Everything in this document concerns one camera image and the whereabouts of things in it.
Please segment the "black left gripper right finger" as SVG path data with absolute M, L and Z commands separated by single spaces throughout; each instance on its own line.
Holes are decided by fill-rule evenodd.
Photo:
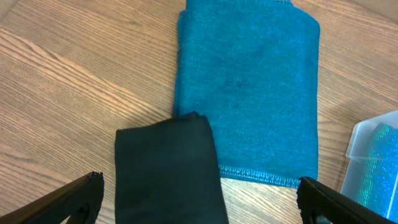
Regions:
M 311 177 L 300 178 L 297 205 L 303 224 L 393 224 Z

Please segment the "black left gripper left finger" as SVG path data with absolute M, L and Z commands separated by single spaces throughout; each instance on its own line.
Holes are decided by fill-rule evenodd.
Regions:
M 1 217 L 1 223 L 95 223 L 104 196 L 101 172 L 89 172 Z

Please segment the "sparkly blue green garment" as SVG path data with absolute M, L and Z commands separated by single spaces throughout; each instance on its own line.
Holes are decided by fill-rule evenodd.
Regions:
M 380 123 L 369 137 L 366 149 L 366 163 L 355 200 L 397 222 L 397 129 Z

